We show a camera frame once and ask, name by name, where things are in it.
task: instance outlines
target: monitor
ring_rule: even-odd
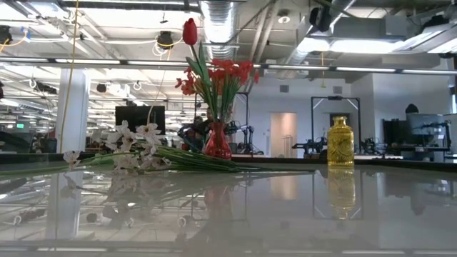
[[[121,125],[122,121],[128,121],[130,131],[146,125],[150,106],[116,106],[116,125]],[[151,112],[151,123],[157,124],[160,135],[165,135],[165,106],[154,106]]]

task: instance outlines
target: metal frame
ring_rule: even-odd
[[[314,99],[319,99],[319,102],[314,105]],[[341,101],[347,100],[356,110],[358,114],[358,150],[362,151],[362,128],[361,128],[361,118],[360,118],[360,98],[359,97],[342,97],[342,96],[312,96],[311,97],[311,138],[314,140],[314,109],[322,103],[324,99],[329,101]]]

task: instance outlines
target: red tulip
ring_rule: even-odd
[[[183,40],[189,46],[193,46],[197,42],[197,26],[192,18],[184,23]]]

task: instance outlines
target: hanging cable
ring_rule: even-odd
[[[64,142],[64,128],[65,128],[65,118],[66,118],[66,110],[69,105],[69,96],[71,93],[71,80],[73,78],[73,68],[74,68],[74,57],[76,53],[76,30],[78,29],[78,10],[79,10],[79,0],[76,0],[76,8],[75,8],[75,15],[74,15],[74,30],[73,30],[73,49],[71,54],[71,65],[70,65],[70,77],[69,77],[69,90],[66,92],[66,100],[64,106],[64,118],[62,120],[62,127],[60,130],[60,146],[59,146],[59,153],[62,152],[62,146]]]

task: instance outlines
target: electrical cord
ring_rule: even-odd
[[[170,55],[171,55],[171,49],[169,50],[169,55],[166,57],[166,60],[167,60],[167,61],[170,60]],[[148,125],[149,123],[151,123],[152,108],[154,107],[154,103],[157,101],[157,98],[159,97],[159,94],[160,94],[160,90],[162,89],[162,85],[164,84],[165,73],[166,73],[166,71],[164,71],[164,74],[163,74],[163,76],[162,76],[162,80],[161,80],[161,82],[160,82],[160,87],[159,87],[159,89],[157,89],[156,98],[154,99],[154,102],[151,104],[151,108],[149,109],[149,112],[148,112],[148,120],[147,120],[147,122],[146,122],[146,125]]]
[[[62,146],[64,142],[64,128],[65,128],[65,119],[66,119],[66,110],[68,108],[69,104],[69,97],[71,93],[71,80],[73,78],[73,69],[74,69],[74,57],[76,53],[76,30],[78,29],[78,10],[79,10],[79,0],[76,0],[76,8],[75,8],[75,15],[74,15],[74,30],[73,30],[73,49],[72,49],[72,55],[71,55],[71,65],[70,65],[70,76],[69,76],[69,89],[68,92],[66,93],[66,100],[65,100],[65,106],[64,106],[64,118],[62,120],[62,127],[60,130],[60,146],[59,146],[59,153],[62,152]]]

